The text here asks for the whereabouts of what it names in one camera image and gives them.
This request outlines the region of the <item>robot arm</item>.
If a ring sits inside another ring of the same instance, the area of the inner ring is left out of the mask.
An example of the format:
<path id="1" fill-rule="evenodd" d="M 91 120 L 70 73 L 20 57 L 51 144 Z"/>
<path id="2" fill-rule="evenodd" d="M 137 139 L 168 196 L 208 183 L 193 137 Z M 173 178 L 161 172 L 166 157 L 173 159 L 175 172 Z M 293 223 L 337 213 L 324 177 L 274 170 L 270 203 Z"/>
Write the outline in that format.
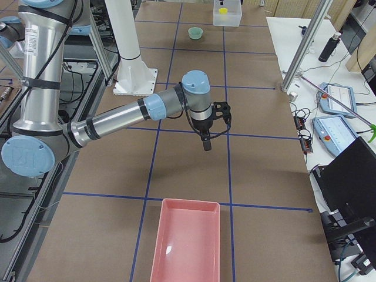
<path id="1" fill-rule="evenodd" d="M 120 59 L 115 92 L 137 95 L 138 100 L 82 121 L 61 123 L 58 113 L 62 106 L 78 105 L 86 89 L 81 84 L 64 94 L 61 83 L 68 36 L 97 31 L 90 2 L 19 2 L 18 22 L 25 28 L 24 63 L 22 90 L 14 111 L 20 115 L 8 120 L 11 137 L 1 147 L 1 159 L 13 173 L 40 176 L 93 140 L 179 112 L 185 112 L 204 150 L 212 148 L 214 107 L 208 76 L 191 70 L 173 88 L 154 93 L 157 70 L 147 67 L 141 58 L 131 3 L 106 1 L 105 8 Z"/>

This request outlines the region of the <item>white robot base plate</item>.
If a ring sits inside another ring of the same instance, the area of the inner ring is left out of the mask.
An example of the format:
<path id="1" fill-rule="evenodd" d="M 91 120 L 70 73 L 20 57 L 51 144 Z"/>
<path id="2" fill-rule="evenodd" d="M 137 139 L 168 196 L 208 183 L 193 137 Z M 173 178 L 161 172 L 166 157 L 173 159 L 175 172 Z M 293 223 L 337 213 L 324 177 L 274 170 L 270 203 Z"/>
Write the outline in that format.
<path id="1" fill-rule="evenodd" d="M 120 67 L 113 89 L 115 95 L 149 96 L 155 91 L 158 70 L 152 68 L 132 69 Z"/>

